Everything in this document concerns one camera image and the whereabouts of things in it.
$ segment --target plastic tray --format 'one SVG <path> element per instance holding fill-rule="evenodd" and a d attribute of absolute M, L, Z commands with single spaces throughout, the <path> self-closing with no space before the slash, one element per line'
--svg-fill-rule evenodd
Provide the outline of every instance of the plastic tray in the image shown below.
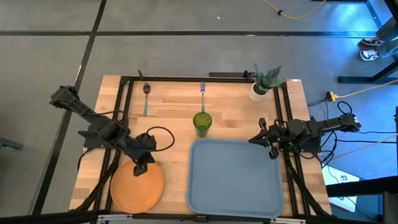
<path fill-rule="evenodd" d="M 247 141 L 204 139 L 192 144 L 187 204 L 209 215 L 275 218 L 284 209 L 279 159 Z"/>

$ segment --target potted plant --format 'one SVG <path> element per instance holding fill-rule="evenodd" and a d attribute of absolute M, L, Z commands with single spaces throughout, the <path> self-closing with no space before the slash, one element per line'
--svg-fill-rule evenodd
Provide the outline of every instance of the potted plant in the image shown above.
<path fill-rule="evenodd" d="M 284 78 L 277 78 L 281 67 L 282 66 L 279 65 L 279 67 L 269 70 L 267 75 L 264 75 L 259 71 L 257 64 L 254 64 L 254 69 L 257 75 L 249 92 L 249 96 L 252 101 L 264 101 L 270 89 L 278 87 L 286 82 L 286 79 Z"/>

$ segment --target wooden tabletop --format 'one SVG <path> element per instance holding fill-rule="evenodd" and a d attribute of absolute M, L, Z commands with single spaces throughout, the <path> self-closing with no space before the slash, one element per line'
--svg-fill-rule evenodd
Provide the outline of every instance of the wooden tabletop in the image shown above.
<path fill-rule="evenodd" d="M 95 111 L 98 113 L 112 111 L 116 101 L 120 76 L 105 75 L 99 90 Z M 129 128 L 131 136 L 144 133 L 153 126 L 164 126 L 173 132 L 175 144 L 168 150 L 152 153 L 156 163 L 164 172 L 164 191 L 159 201 L 147 213 L 192 214 L 188 208 L 185 194 L 187 192 L 188 163 L 190 146 L 198 139 L 192 124 L 193 116 L 201 111 L 201 93 L 199 82 L 149 82 L 151 91 L 148 95 L 148 116 L 144 111 L 144 82 L 134 82 L 130 109 Z M 267 99 L 255 103 L 249 98 L 250 83 L 206 83 L 205 108 L 211 114 L 213 124 L 207 138 L 248 140 L 259 132 L 258 120 L 266 119 L 272 124 L 277 119 L 274 92 L 270 91 Z M 309 120 L 307 103 L 300 80 L 288 80 L 290 105 L 294 118 Z M 121 109 L 127 88 L 124 88 Z M 279 89 L 284 119 L 286 111 L 282 89 Z M 163 130 L 153 130 L 157 148 L 168 146 L 171 137 Z M 82 160 L 73 191 L 70 208 L 76 208 L 98 182 L 103 161 L 104 149 L 94 149 Z M 289 188 L 283 156 L 279 156 L 284 188 L 283 217 L 292 216 Z M 120 164 L 128 161 L 125 155 Z M 318 160 L 302 159 L 305 184 L 322 208 L 331 213 L 322 170 Z M 295 185 L 298 210 L 303 213 L 299 188 Z M 101 206 L 105 205 L 108 184 L 104 188 Z M 112 204 L 112 212 L 122 212 Z"/>

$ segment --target gray floor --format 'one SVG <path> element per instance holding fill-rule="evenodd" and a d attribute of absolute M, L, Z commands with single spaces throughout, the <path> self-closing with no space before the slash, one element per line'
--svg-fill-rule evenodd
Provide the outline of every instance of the gray floor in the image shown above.
<path fill-rule="evenodd" d="M 272 1 L 285 13 L 307 12 L 315 2 Z M 389 12 L 372 1 L 384 22 Z M 0 30 L 91 30 L 100 1 L 27 2 L 0 0 Z M 100 30 L 265 30 L 265 31 L 376 31 L 363 3 L 327 2 L 301 20 L 278 17 L 262 1 L 108 1 Z M 88 37 L 0 37 L 0 136 L 24 143 L 22 151 L 0 151 L 0 217 L 29 212 L 62 111 L 48 105 L 59 85 L 73 84 Z M 341 37 L 97 37 L 80 98 L 95 105 L 103 75 L 206 76 L 208 72 L 267 69 L 282 64 L 281 75 L 303 80 L 308 102 L 326 91 L 338 95 L 370 87 L 339 84 L 339 75 L 371 76 L 392 58 L 364 62 L 356 38 Z M 394 131 L 397 87 L 387 86 L 345 99 L 363 124 L 363 131 Z M 338 116 L 335 103 L 330 117 Z M 326 118 L 325 105 L 310 108 L 316 119 Z M 68 209 L 76 178 L 76 162 L 83 139 L 77 134 L 87 124 L 73 116 L 44 212 Z M 338 133 L 340 139 L 378 140 L 385 135 Z M 326 145 L 331 148 L 332 142 Z M 337 153 L 362 144 L 339 142 Z M 394 145 L 352 153 L 333 167 L 365 179 L 397 174 Z"/>

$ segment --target shoe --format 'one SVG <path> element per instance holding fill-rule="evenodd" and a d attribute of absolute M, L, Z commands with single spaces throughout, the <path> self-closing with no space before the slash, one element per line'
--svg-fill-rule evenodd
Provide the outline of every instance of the shoe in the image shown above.
<path fill-rule="evenodd" d="M 383 44 L 385 44 L 384 41 L 382 41 L 380 38 L 378 37 L 372 37 L 372 38 L 365 38 L 361 40 L 362 44 L 368 45 L 368 46 L 381 46 Z"/>
<path fill-rule="evenodd" d="M 376 50 L 360 50 L 359 56 L 361 56 L 362 60 L 370 61 L 380 57 L 379 53 Z"/>

